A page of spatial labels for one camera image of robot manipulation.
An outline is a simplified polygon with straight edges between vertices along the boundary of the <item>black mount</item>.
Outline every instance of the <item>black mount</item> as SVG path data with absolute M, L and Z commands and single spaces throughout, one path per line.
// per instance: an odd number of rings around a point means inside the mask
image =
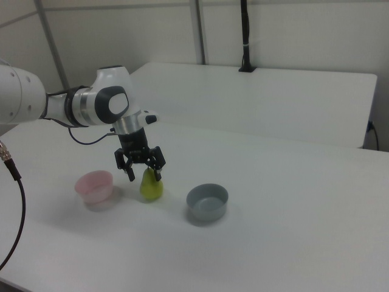
M 145 130 L 142 128 L 131 134 L 119 135 L 119 140 L 122 148 L 115 151 L 117 168 L 123 169 L 129 180 L 133 181 L 135 179 L 134 170 L 132 169 L 133 163 L 146 164 L 154 170 L 156 181 L 160 181 L 160 171 L 166 161 L 158 146 L 155 148 L 147 146 Z
M 249 14 L 247 12 L 247 0 L 241 0 L 241 13 L 242 13 L 242 35 L 243 35 L 243 62 L 239 72 L 253 72 L 256 67 L 251 66 L 250 63 L 250 47 L 249 47 L 249 35 L 250 35 L 250 22 Z

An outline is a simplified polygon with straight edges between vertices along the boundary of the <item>white wall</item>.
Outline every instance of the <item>white wall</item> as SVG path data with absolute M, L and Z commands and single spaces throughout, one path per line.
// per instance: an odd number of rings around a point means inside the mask
M 90 85 L 102 66 L 121 64 L 131 73 L 149 61 L 198 62 L 188 0 L 43 5 L 70 86 Z
M 203 2 L 209 64 L 241 63 L 241 15 L 237 3 Z M 388 15 L 389 2 L 249 5 L 252 63 L 263 68 L 378 75 L 371 118 L 376 123 L 381 149 L 389 151 Z M 372 138 L 371 133 L 367 146 L 374 149 Z
M 0 0 L 0 58 L 39 76 L 47 91 L 62 89 L 33 0 Z M 9 129 L 0 125 L 0 136 Z

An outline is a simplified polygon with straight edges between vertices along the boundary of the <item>black cable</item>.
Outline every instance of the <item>black cable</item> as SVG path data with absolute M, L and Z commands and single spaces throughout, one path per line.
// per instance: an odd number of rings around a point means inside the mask
M 376 127 L 372 125 L 371 129 L 374 131 L 374 135 L 376 136 L 377 151 L 379 151 L 378 134 L 377 134 Z
M 100 141 L 103 140 L 105 137 L 116 135 L 116 134 L 114 134 L 114 133 L 107 133 L 107 134 L 105 134 L 103 137 L 98 138 L 96 141 L 86 143 L 86 142 L 81 142 L 81 141 L 77 140 L 77 139 L 73 136 L 71 128 L 68 128 L 68 130 L 69 130 L 69 134 L 70 134 L 70 136 L 72 137 L 72 139 L 73 139 L 75 142 L 77 142 L 77 143 L 79 143 L 79 144 L 81 144 L 81 145 L 93 145 L 93 144 L 96 144 L 97 142 L 100 142 Z
M 22 181 L 21 181 L 20 179 L 18 179 L 17 182 L 18 182 L 18 184 L 19 184 L 20 193 L 21 193 L 21 196 L 22 196 L 22 218 L 21 218 L 21 220 L 20 220 L 20 226 L 19 226 L 18 235 L 16 236 L 15 242 L 13 243 L 13 245 L 12 245 L 12 247 L 11 247 L 11 250 L 10 250 L 10 252 L 8 253 L 7 257 L 6 257 L 5 260 L 1 263 L 1 265 L 0 265 L 0 271 L 1 271 L 1 269 L 3 269 L 3 267 L 4 267 L 5 264 L 8 262 L 8 260 L 11 258 L 13 252 L 14 252 L 15 249 L 16 249 L 16 246 L 17 246 L 18 243 L 19 243 L 19 239 L 20 239 L 20 236 L 22 235 L 22 231 L 23 231 L 24 219 L 25 219 L 25 217 L 26 217 L 26 196 L 25 196 L 25 193 L 24 193 L 23 184 L 22 184 Z

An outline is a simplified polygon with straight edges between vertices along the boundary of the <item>gray bowl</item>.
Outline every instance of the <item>gray bowl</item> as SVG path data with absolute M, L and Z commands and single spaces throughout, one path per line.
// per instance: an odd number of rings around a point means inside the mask
M 187 204 L 201 221 L 215 221 L 225 214 L 229 193 L 218 184 L 202 184 L 188 193 Z

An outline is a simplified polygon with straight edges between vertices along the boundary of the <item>cable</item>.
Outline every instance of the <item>cable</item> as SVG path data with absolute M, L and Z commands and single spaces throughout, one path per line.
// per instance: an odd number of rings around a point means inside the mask
M 2 58 L 0 58 L 0 62 L 5 64 L 5 65 L 8 65 L 8 66 L 12 67 L 10 63 L 8 63 L 6 60 L 4 60 Z
M 13 159 L 11 157 L 11 154 L 7 150 L 7 147 L 1 141 L 0 141 L 0 158 L 1 158 L 1 160 L 4 161 L 4 164 L 5 164 L 5 166 L 7 166 L 8 170 L 10 171 L 13 179 L 18 182 L 18 185 L 20 188 L 20 194 L 22 197 L 22 217 L 20 220 L 18 235 L 16 236 L 15 241 L 13 242 L 13 245 L 12 245 L 11 250 L 9 251 L 7 257 L 5 258 L 5 260 L 3 260 L 3 262 L 0 265 L 0 271 L 1 271 L 3 269 L 3 267 L 5 266 L 5 264 L 11 258 L 13 252 L 16 249 L 16 246 L 19 243 L 20 236 L 22 235 L 23 226 L 24 226 L 24 219 L 26 218 L 26 195 L 24 193 L 24 188 L 23 188 L 23 184 L 21 181 L 21 176 L 19 174 L 19 171 L 16 168 L 16 165 L 13 162 Z
M 3 269 L 3 267 L 5 266 L 5 264 L 8 262 L 8 260 L 11 258 L 13 252 L 15 251 L 16 249 L 16 246 L 18 245 L 19 243 L 19 239 L 20 239 L 20 236 L 22 235 L 22 231 L 23 231 L 23 226 L 24 226 L 24 219 L 26 218 L 26 195 L 24 193 L 24 188 L 23 188 L 23 184 L 22 184 L 22 181 L 20 179 L 17 180 L 18 184 L 19 184 L 19 188 L 20 188 L 20 194 L 22 196 L 22 218 L 20 220 L 20 225 L 19 225 L 19 231 L 18 231 L 18 235 L 16 236 L 15 238 L 15 241 L 11 247 L 11 250 L 9 251 L 7 257 L 5 258 L 5 260 L 3 260 L 3 262 L 1 263 L 0 265 L 0 271 L 1 269 Z
M 72 139 L 73 139 L 75 142 L 77 142 L 77 143 L 79 143 L 79 144 L 81 144 L 81 145 L 93 145 L 93 144 L 96 144 L 97 142 L 100 142 L 100 141 L 103 140 L 105 137 L 116 135 L 116 134 L 114 134 L 114 133 L 107 133 L 107 134 L 105 134 L 103 137 L 98 138 L 96 141 L 89 142 L 89 143 L 85 143 L 85 142 L 81 142 L 81 141 L 77 140 L 77 139 L 73 136 L 71 128 L 68 128 L 68 130 L 69 130 L 69 134 L 70 134 L 70 136 L 72 137 Z
M 372 125 L 371 129 L 374 131 L 374 135 L 376 136 L 377 151 L 379 151 L 378 134 L 377 134 L 376 127 Z

